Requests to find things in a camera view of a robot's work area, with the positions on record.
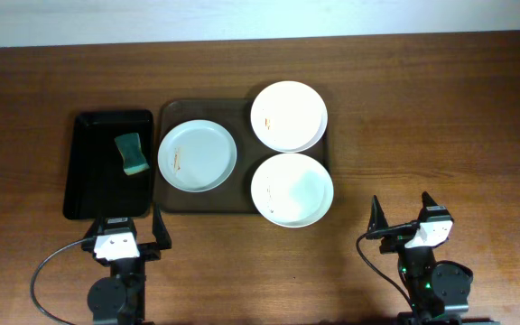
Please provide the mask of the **white plate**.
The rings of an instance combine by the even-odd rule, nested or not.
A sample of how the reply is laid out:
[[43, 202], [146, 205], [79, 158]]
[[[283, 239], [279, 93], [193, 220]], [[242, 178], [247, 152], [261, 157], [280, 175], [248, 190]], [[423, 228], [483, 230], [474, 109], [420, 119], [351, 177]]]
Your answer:
[[279, 81], [254, 99], [250, 122], [256, 137], [280, 153], [313, 147], [328, 126], [328, 109], [320, 94], [298, 81]]
[[261, 163], [250, 191], [258, 212], [284, 228], [316, 223], [334, 199], [329, 172], [320, 162], [300, 153], [280, 153]]
[[234, 171], [237, 145], [222, 125], [191, 120], [164, 136], [157, 162], [160, 174], [173, 188], [204, 192], [217, 188]]

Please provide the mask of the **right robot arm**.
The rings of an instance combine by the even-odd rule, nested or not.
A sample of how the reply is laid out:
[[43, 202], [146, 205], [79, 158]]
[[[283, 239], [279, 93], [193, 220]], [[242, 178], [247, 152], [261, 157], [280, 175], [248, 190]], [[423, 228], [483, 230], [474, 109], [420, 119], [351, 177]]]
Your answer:
[[469, 311], [469, 294], [474, 275], [465, 265], [438, 261], [433, 249], [444, 244], [454, 219], [443, 205], [428, 192], [422, 193], [419, 216], [407, 223], [389, 225], [377, 197], [372, 199], [371, 215], [365, 234], [358, 237], [356, 247], [366, 240], [378, 240], [379, 252], [397, 254], [398, 285], [380, 272], [358, 250], [363, 261], [403, 295], [411, 308], [400, 312], [395, 322], [404, 325], [492, 324], [491, 319], [464, 319]]

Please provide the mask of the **green sponge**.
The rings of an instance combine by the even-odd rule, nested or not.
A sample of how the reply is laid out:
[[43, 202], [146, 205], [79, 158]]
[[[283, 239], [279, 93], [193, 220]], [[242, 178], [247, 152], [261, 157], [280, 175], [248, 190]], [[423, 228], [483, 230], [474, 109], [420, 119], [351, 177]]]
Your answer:
[[135, 175], [149, 169], [149, 164], [142, 152], [138, 133], [117, 136], [115, 144], [123, 159], [123, 170], [127, 176]]

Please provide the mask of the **brown plastic tray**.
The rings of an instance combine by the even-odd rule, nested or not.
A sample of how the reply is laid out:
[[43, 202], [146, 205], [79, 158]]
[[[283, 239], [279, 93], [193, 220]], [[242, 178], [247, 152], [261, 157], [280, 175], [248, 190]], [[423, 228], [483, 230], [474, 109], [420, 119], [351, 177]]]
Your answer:
[[157, 145], [175, 126], [191, 120], [209, 120], [225, 127], [237, 145], [237, 163], [231, 175], [217, 188], [186, 192], [173, 188], [160, 174], [157, 154], [153, 181], [153, 202], [166, 213], [255, 214], [251, 180], [266, 159], [277, 154], [255, 135], [250, 123], [249, 99], [179, 99], [164, 105], [160, 114]]

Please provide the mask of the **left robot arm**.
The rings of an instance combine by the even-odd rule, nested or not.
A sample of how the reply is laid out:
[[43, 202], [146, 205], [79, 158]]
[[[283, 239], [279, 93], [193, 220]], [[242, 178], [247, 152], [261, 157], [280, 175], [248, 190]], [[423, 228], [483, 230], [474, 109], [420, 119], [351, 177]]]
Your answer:
[[95, 324], [141, 325], [145, 317], [145, 264], [161, 259], [172, 240], [157, 205], [153, 206], [153, 242], [139, 244], [131, 218], [98, 217], [88, 229], [81, 248], [110, 269], [88, 291], [87, 304]]

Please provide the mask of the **black plastic tray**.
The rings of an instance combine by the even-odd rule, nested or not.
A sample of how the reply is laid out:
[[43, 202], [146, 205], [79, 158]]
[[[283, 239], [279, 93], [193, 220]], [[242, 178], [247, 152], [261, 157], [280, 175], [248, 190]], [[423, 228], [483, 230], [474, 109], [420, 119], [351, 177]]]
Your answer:
[[[128, 175], [116, 145], [138, 136], [147, 169]], [[141, 218], [152, 203], [153, 114], [146, 109], [83, 112], [75, 117], [63, 215], [70, 220]]]

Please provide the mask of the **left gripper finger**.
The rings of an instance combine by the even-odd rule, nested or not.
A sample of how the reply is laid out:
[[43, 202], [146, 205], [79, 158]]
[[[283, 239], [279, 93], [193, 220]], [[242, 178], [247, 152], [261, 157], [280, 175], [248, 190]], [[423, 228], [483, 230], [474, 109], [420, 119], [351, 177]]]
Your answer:
[[104, 226], [105, 220], [103, 218], [96, 218], [85, 233], [84, 238], [102, 236], [104, 234]]
[[160, 250], [172, 248], [172, 240], [163, 223], [162, 212], [158, 204], [153, 205], [152, 233]]

